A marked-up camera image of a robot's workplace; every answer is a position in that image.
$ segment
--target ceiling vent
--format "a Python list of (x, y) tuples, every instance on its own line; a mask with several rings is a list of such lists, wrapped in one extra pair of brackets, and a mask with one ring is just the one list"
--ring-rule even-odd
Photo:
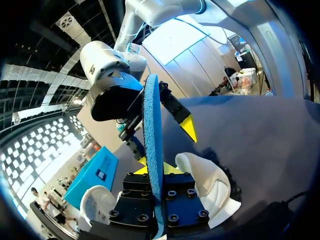
[(18, 112), (14, 112), (12, 114), (12, 120), (14, 125), (18, 125), (21, 122), (21, 117), (19, 116)]
[(91, 38), (70, 12), (66, 12), (55, 24), (81, 47), (91, 42)]
[(64, 16), (60, 20), (60, 28), (66, 31), (72, 25), (75, 18), (73, 16)]

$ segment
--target person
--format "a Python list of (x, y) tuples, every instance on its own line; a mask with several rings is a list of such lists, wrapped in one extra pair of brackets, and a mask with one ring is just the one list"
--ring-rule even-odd
[(49, 200), (50, 200), (50, 203), (56, 208), (58, 209), (60, 212), (63, 212), (64, 208), (58, 203), (57, 200), (55, 200), (50, 194), (48, 194), (46, 191), (43, 192), (44, 195), (46, 195)]
[(39, 194), (37, 189), (35, 187), (31, 188), (31, 192), (34, 196), (38, 197), (39, 199), (39, 205), (42, 207), (42, 209), (49, 214), (51, 217), (53, 217), (58, 224), (60, 225), (67, 225), (72, 231), (74, 229), (70, 226), (70, 224), (67, 221), (75, 221), (76, 224), (78, 224), (78, 221), (76, 218), (73, 217), (66, 217), (61, 213), (50, 201), (50, 199), (44, 195), (44, 194)]

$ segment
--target blue box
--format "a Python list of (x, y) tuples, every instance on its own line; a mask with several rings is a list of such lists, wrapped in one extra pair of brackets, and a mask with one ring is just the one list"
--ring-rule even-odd
[(114, 182), (118, 159), (105, 146), (83, 166), (78, 173), (64, 199), (80, 210), (80, 203), (85, 192), (96, 185), (101, 185), (111, 192)]

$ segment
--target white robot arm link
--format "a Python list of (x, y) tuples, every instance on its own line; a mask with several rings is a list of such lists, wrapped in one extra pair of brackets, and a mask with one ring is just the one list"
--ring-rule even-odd
[(178, 16), (201, 14), (205, 10), (204, 0), (126, 0), (125, 15), (114, 49), (125, 52), (144, 22), (156, 27)]

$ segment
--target dark gray surface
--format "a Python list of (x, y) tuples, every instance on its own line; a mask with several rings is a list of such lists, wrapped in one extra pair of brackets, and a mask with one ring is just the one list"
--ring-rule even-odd
[[(175, 165), (178, 153), (206, 157), (214, 152), (242, 188), (242, 206), (232, 220), (242, 223), (269, 203), (309, 189), (320, 158), (318, 104), (275, 96), (184, 98), (181, 103), (193, 114), (198, 142), (163, 109), (164, 160)], [(142, 131), (136, 135), (143, 141)], [(117, 195), (126, 173), (141, 165), (125, 145), (115, 155), (119, 164), (112, 193)]]

